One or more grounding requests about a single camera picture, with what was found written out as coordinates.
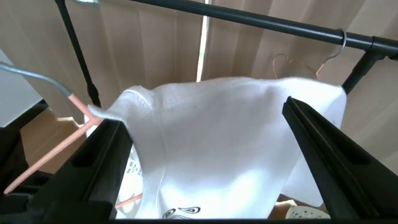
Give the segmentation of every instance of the garment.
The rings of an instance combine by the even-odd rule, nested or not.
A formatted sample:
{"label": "garment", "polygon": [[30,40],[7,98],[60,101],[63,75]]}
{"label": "garment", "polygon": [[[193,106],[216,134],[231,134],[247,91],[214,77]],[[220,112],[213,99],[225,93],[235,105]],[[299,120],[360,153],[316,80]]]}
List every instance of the garment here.
{"label": "garment", "polygon": [[303,78],[134,86],[90,111],[124,122],[134,141],[136,218],[266,218],[301,156],[282,116],[288,96],[341,123],[343,89]]}

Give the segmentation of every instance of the clothing rack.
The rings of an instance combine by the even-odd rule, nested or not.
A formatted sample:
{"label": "clothing rack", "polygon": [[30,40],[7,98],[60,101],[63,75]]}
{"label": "clothing rack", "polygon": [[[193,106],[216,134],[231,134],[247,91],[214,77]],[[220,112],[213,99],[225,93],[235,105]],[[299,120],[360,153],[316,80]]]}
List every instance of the clothing rack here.
{"label": "clothing rack", "polygon": [[[255,14],[252,12],[230,9],[227,7],[215,6],[188,0],[130,0],[150,4],[153,6],[175,9],[183,12],[190,12],[198,15],[209,16],[249,26],[260,27],[263,29],[274,30],[285,34],[292,34],[299,37],[306,37],[331,44],[343,44],[343,36],[340,30],[320,27],[301,22],[279,19],[276,17]],[[84,78],[87,82],[87,91],[93,103],[101,106],[98,90],[91,80],[83,52],[81,51],[72,21],[70,19],[65,0],[55,0],[61,13],[69,38],[76,53]],[[364,50],[365,53],[354,66],[352,72],[345,80],[343,88],[348,94],[367,74],[372,66],[385,57],[391,60],[398,60],[398,41],[385,39],[382,37],[366,36],[347,32],[346,46],[354,49]]]}

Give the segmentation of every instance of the black pole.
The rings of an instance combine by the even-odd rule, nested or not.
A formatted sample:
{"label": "black pole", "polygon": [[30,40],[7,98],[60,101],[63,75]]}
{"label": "black pole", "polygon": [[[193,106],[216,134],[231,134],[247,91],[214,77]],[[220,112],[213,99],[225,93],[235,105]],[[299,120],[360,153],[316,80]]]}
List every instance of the black pole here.
{"label": "black pole", "polygon": [[[210,16],[226,21],[237,22],[249,26],[283,32],[286,34],[297,35],[309,39],[320,40],[331,44],[342,44],[343,35],[340,30],[326,27],[319,27],[301,22],[288,21],[271,16],[255,14],[251,12],[230,9],[227,7],[203,4],[187,0],[130,0],[151,4],[153,6],[166,7],[179,11]],[[348,47],[361,50],[369,50],[371,47],[374,52],[398,60],[398,41],[384,39],[381,37],[368,37],[365,35],[347,33]]]}
{"label": "black pole", "polygon": [[88,96],[91,98],[94,105],[101,107],[98,90],[95,87],[93,81],[91,80],[91,76],[88,71],[86,61],[83,56],[83,52],[81,51],[80,44],[75,33],[75,29],[73,28],[72,21],[70,20],[67,6],[65,5],[65,0],[55,0],[55,2],[57,3],[58,9],[61,13],[63,23],[67,28],[70,41],[72,42],[72,46],[73,49],[75,50],[77,60],[79,61],[81,71],[83,72],[83,76],[86,80]]}
{"label": "black pole", "polygon": [[358,61],[358,63],[353,68],[353,71],[348,76],[343,84],[344,91],[348,94],[355,87],[355,85],[364,77],[367,72],[372,68],[372,66],[378,61],[383,59],[385,56],[367,51]]}

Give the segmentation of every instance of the beige curtain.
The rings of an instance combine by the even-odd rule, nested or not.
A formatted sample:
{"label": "beige curtain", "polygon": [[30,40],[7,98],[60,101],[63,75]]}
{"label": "beige curtain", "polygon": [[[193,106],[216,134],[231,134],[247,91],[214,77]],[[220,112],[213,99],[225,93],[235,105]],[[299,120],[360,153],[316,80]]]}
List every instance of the beige curtain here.
{"label": "beige curtain", "polygon": [[[211,4],[332,29],[398,39],[396,0],[213,0]],[[132,85],[153,88],[196,80],[202,16],[126,0],[81,4],[67,0],[87,66],[104,108]],[[79,64],[53,1],[0,1],[0,48],[14,64],[51,75],[90,102]],[[202,80],[275,78],[284,53],[316,70],[340,46],[209,19]],[[341,85],[363,51],[344,49],[319,79]],[[313,77],[298,64],[275,63],[278,77]],[[398,173],[398,62],[385,59],[348,96],[342,130]],[[29,80],[57,116],[78,112],[46,83]]]}

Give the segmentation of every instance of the white wall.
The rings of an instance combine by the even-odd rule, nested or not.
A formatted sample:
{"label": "white wall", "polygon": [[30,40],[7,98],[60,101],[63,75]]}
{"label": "white wall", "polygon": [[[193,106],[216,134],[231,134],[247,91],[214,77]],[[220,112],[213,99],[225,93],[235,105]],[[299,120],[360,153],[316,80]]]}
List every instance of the white wall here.
{"label": "white wall", "polygon": [[[0,61],[11,64],[1,49]],[[7,126],[41,99],[22,76],[0,70],[0,127]]]}

